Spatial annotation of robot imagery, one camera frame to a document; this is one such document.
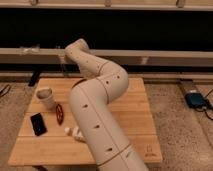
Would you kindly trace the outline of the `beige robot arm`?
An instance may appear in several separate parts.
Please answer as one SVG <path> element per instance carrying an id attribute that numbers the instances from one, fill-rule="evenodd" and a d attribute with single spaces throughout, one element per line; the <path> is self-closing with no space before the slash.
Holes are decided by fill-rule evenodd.
<path id="1" fill-rule="evenodd" d="M 127 72 L 92 55 L 84 39 L 68 45 L 65 54 L 94 75 L 71 89 L 69 105 L 99 170 L 149 171 L 108 109 L 127 90 Z"/>

